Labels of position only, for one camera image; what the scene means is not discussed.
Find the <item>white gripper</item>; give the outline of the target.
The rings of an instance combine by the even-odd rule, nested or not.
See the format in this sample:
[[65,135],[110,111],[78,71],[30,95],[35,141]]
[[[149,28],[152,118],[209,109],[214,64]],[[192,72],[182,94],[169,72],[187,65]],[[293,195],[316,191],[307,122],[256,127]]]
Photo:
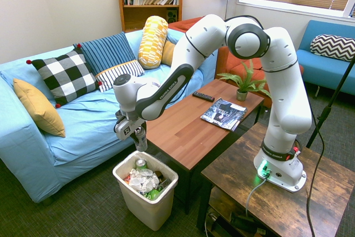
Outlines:
[[125,140],[131,137],[134,141],[135,148],[138,149],[139,141],[136,137],[135,130],[142,126],[146,131],[146,121],[139,118],[137,120],[128,120],[124,115],[117,115],[117,122],[114,126],[114,132],[120,140]]

